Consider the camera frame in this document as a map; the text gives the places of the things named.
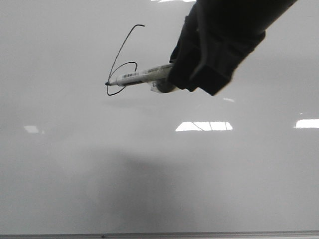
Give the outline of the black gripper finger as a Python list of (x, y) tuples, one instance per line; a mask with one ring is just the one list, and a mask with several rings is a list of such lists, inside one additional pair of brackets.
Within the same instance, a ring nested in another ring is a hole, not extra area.
[(265, 31), (244, 33), (236, 16), (240, 0), (198, 0), (185, 17), (167, 80), (190, 92), (215, 95), (232, 79), (240, 63), (265, 38)]

